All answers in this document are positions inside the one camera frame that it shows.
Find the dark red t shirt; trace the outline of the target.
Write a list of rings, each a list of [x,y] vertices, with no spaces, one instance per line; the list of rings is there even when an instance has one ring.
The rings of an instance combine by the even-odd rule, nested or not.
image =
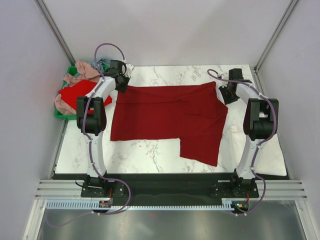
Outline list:
[[[216,86],[128,86],[117,95],[111,141],[179,139],[180,157],[216,167],[228,114]]]

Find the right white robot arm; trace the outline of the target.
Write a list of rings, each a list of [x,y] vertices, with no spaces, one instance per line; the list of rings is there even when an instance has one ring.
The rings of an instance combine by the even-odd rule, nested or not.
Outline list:
[[[226,86],[219,87],[226,105],[241,99],[246,104],[243,120],[245,145],[239,164],[229,182],[219,182],[216,194],[227,198],[259,197],[256,184],[256,168],[262,149],[276,134],[278,128],[279,101],[267,98],[243,78],[242,70],[228,71]]]

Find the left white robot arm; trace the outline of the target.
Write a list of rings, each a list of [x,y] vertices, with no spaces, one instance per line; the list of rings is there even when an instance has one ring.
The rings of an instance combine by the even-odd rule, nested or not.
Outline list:
[[[76,100],[76,124],[84,135],[87,147],[88,169],[82,185],[82,197],[112,197],[114,180],[106,180],[103,157],[103,134],[107,127],[105,100],[113,91],[124,93],[134,70],[132,64],[111,60],[97,85]]]

